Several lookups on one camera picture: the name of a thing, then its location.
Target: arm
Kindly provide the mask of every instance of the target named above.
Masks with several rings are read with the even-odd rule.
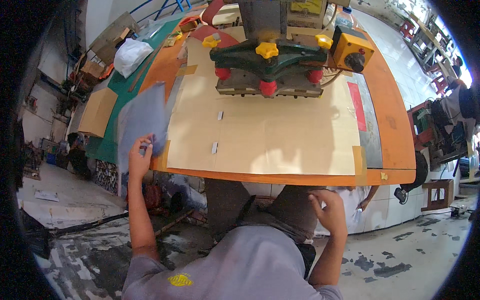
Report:
[[[373,185],[372,188],[370,188],[370,191],[368,192],[367,198],[365,198],[365,200],[363,200],[362,202],[360,202],[360,204],[357,206],[357,209],[360,209],[360,208],[361,208],[362,211],[365,211],[365,209],[367,208],[368,203],[370,203],[370,201],[372,200],[373,196],[375,196],[375,193],[377,192],[378,187],[379,187],[379,185]]]
[[[150,137],[151,135],[147,135],[138,138],[129,153],[128,207],[130,239],[132,241],[133,256],[144,254],[158,261],[159,256],[155,235],[142,195],[142,179],[150,167],[150,158],[152,157]],[[144,156],[139,153],[141,143],[149,144]]]
[[[330,232],[328,243],[313,267],[309,283],[314,288],[336,285],[340,277],[340,266],[348,234],[343,200],[336,192],[329,190],[315,190],[309,193],[318,220]]]

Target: gray t-shirt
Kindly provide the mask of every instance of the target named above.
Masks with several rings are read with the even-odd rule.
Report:
[[[132,258],[123,299],[343,300],[337,286],[315,290],[292,239],[267,226],[230,231],[207,257],[169,271],[159,262]]]

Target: cardboard sheet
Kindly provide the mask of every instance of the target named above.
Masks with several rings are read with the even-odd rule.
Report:
[[[238,41],[242,27],[227,28]],[[252,174],[355,175],[360,139],[344,76],[321,98],[220,95],[209,48],[187,39],[188,65],[168,127],[167,167]],[[218,120],[218,113],[223,118]],[[218,142],[217,152],[212,145]]]

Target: orange wooden table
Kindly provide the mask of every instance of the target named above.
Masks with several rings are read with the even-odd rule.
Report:
[[[364,34],[375,49],[362,73],[377,117],[383,159],[383,169],[367,169],[366,184],[411,183],[415,179],[416,164],[405,105],[385,59],[370,36],[366,32]],[[140,87],[140,92],[157,81],[165,81],[165,99],[168,99],[177,70],[186,63],[186,59],[177,59],[185,38],[186,35],[174,46],[159,51]],[[356,185],[358,182],[355,175],[243,174],[167,168],[166,165],[167,157],[163,155],[152,159],[150,168],[169,173],[258,183],[347,186]]]

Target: red rubber foot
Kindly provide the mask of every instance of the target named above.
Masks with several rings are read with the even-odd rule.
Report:
[[[276,81],[273,80],[272,82],[265,82],[263,80],[260,80],[259,88],[262,92],[262,95],[271,96],[276,91]]]
[[[215,75],[220,80],[227,80],[230,78],[231,72],[229,68],[215,68]]]
[[[322,80],[322,77],[324,76],[324,71],[323,70],[310,70],[308,71],[308,81],[310,81],[313,84],[317,84]]]

